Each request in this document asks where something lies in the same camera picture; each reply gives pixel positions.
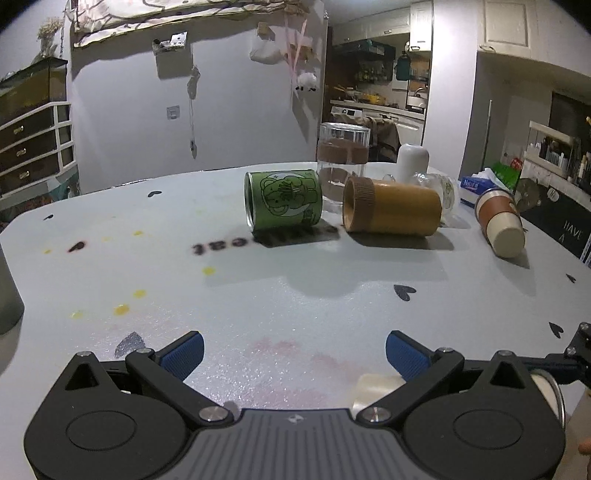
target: person's hand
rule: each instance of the person's hand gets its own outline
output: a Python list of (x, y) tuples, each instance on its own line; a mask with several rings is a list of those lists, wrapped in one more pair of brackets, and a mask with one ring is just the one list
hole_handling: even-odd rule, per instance
[[(579, 453), (581, 455), (591, 455), (591, 439), (579, 443)], [(587, 480), (591, 480), (591, 460), (587, 464)]]

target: blue gripper pad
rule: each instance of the blue gripper pad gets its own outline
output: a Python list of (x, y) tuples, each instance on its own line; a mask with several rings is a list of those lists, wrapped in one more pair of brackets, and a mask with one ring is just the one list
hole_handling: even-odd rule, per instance
[(386, 357), (404, 381), (408, 382), (431, 366), (429, 350), (401, 332), (393, 331), (386, 340)]
[(199, 332), (189, 332), (160, 350), (160, 366), (179, 380), (187, 378), (203, 361), (205, 344)]

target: curtain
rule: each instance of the curtain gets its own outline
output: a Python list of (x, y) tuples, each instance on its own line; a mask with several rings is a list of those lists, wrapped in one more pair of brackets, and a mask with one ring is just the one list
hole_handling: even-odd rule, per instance
[(69, 0), (74, 46), (84, 47), (134, 30), (198, 17), (307, 12), (302, 0)]

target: tissue box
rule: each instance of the tissue box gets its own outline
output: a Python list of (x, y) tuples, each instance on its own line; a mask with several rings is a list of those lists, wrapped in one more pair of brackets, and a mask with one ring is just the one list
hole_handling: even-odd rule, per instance
[(460, 182), (460, 200), (462, 203), (474, 208), (478, 197), (494, 187), (496, 187), (496, 184), (489, 179), (463, 177)]

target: white plush toy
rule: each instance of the white plush toy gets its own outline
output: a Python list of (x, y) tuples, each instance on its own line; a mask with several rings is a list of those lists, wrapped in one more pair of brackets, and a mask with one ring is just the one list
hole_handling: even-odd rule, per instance
[(315, 92), (318, 88), (318, 77), (313, 72), (303, 72), (298, 75), (296, 90)]

